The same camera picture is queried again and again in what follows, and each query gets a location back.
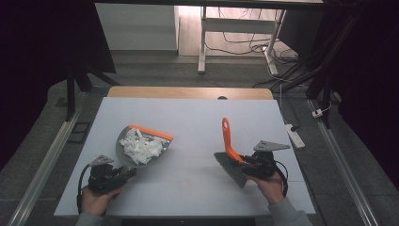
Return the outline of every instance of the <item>gray sleeve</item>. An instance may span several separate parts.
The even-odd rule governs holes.
[[[98,216],[82,213],[76,222],[76,226],[100,226],[102,222],[103,219]]]
[[[288,198],[268,208],[275,226],[312,226],[306,213],[295,210]]]

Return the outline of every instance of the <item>white tissue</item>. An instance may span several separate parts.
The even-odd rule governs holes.
[[[130,129],[126,137],[120,140],[124,153],[129,155],[136,164],[147,164],[152,157],[159,156],[163,151],[163,142],[166,140],[160,137],[145,137],[139,129],[135,128]]]

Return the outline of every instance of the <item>hand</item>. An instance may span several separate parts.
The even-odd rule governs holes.
[[[85,187],[82,194],[82,212],[102,216],[112,198],[120,194],[122,190],[123,187],[120,187],[106,194],[98,195],[92,192],[88,187]]]
[[[282,180],[277,172],[267,180],[262,180],[249,175],[246,175],[246,177],[258,185],[258,188],[267,198],[269,204],[274,205],[284,200],[284,196],[282,195]]]

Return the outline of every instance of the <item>white table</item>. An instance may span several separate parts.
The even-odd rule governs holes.
[[[169,148],[152,166],[138,169],[107,209],[121,218],[258,217],[269,215],[267,201],[248,181],[242,189],[215,160],[224,152],[221,121],[231,125],[231,145],[240,154],[252,154],[261,140],[291,144],[279,107],[271,100],[194,100],[104,98],[79,156],[55,216],[76,217],[76,192],[83,167],[115,154],[120,131],[130,123],[174,136]],[[295,208],[314,214],[306,184],[292,149],[275,152],[289,171],[288,197]],[[85,186],[89,173],[84,178]]]

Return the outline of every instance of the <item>aluminum rail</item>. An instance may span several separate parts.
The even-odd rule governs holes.
[[[70,121],[65,121],[59,129],[56,138],[41,162],[38,171],[32,179],[32,182],[30,183],[20,203],[15,209],[14,214],[8,222],[8,226],[24,225],[26,223],[62,149],[64,148],[65,143],[67,142],[71,130],[73,129],[80,113],[82,112],[82,108],[87,97],[87,93],[80,92],[76,100],[75,113],[72,115]]]
[[[317,104],[311,100],[308,100],[308,104],[310,109],[313,111],[318,109]],[[373,209],[368,203],[366,196],[364,195],[363,190],[361,189],[358,181],[356,180],[352,170],[347,164],[345,157],[343,156],[343,152],[341,151],[340,146],[338,145],[337,140],[335,139],[333,133],[330,129],[327,129],[325,124],[321,119],[317,119],[317,124],[319,129],[328,145],[329,150],[331,151],[332,157],[339,169],[343,180],[345,181],[346,187],[349,190],[349,193],[353,197],[355,201],[355,205],[357,206],[360,216],[363,219],[364,225],[368,226],[377,226],[378,221],[375,217]]]

